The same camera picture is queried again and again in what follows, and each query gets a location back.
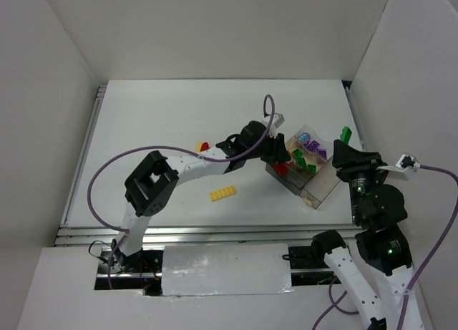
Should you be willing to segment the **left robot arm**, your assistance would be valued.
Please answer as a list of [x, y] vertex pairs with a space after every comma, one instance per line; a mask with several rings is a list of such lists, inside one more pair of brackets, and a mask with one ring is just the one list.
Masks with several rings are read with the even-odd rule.
[[118, 264], [129, 271], [142, 259], [142, 240], [151, 217], [164, 210], [173, 190], [183, 183], [209, 175], [223, 175], [241, 169], [247, 160], [270, 164], [291, 161], [284, 134], [278, 127], [283, 115], [274, 114], [273, 122], [251, 121], [234, 134], [196, 156], [166, 157], [158, 150], [148, 153], [125, 181], [126, 211], [120, 233], [112, 241]]

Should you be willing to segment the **purple round lego piece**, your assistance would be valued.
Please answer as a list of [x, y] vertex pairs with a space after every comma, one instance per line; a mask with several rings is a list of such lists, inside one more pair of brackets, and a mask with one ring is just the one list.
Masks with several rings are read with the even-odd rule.
[[311, 140], [311, 135], [308, 132], [303, 132], [298, 136], [298, 140], [306, 145]]

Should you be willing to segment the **purple arch lego piece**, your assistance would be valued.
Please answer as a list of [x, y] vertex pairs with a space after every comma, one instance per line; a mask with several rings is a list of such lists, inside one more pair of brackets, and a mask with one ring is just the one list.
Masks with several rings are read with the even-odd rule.
[[320, 143], [313, 140], [307, 147], [306, 149], [309, 151], [309, 152], [315, 152], [317, 151], [317, 149], [320, 147]]

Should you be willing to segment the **green lego half of block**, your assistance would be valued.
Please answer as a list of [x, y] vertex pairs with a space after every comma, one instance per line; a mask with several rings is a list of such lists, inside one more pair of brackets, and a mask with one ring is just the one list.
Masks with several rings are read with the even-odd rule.
[[293, 156], [295, 159], [299, 159], [303, 157], [303, 152], [300, 149], [296, 149], [293, 151]]

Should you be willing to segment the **green lego plate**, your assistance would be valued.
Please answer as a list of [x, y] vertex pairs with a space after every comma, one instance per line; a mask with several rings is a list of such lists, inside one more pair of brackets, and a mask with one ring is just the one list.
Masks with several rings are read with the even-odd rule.
[[353, 135], [353, 132], [351, 128], [348, 126], [345, 126], [341, 131], [339, 139], [340, 141], [348, 145], [351, 140], [352, 135]]

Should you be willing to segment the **green square lego brick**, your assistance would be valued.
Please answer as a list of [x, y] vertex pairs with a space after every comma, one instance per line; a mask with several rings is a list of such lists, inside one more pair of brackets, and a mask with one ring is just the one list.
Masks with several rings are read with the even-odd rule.
[[303, 157], [299, 157], [296, 159], [296, 162], [298, 164], [298, 166], [306, 169], [307, 168], [307, 163], [306, 163], [306, 160], [303, 158]]

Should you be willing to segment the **red studded lego brick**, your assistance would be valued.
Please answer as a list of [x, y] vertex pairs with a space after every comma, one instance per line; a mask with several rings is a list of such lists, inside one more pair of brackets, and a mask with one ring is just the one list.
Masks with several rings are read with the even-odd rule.
[[203, 142], [202, 145], [200, 146], [200, 151], [203, 152], [203, 151], [206, 151], [210, 148], [210, 145], [208, 142]]

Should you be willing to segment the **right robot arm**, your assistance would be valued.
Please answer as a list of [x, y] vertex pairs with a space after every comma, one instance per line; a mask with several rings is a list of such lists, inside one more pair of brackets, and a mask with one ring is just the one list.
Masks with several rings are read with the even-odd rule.
[[364, 278], [336, 230], [313, 237], [315, 257], [336, 274], [365, 329], [423, 329], [409, 285], [414, 277], [411, 251], [398, 226], [407, 217], [404, 196], [385, 182], [392, 168], [379, 153], [358, 151], [342, 140], [333, 142], [332, 165], [349, 186], [352, 221], [362, 229], [356, 245], [378, 288]]

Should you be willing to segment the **yellow small lego brick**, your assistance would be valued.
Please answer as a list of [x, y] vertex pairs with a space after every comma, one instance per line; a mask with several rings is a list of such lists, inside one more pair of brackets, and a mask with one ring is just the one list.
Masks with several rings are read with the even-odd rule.
[[201, 151], [202, 144], [203, 143], [201, 141], [198, 141], [198, 143], [195, 146], [195, 151], [196, 152], [200, 152]]

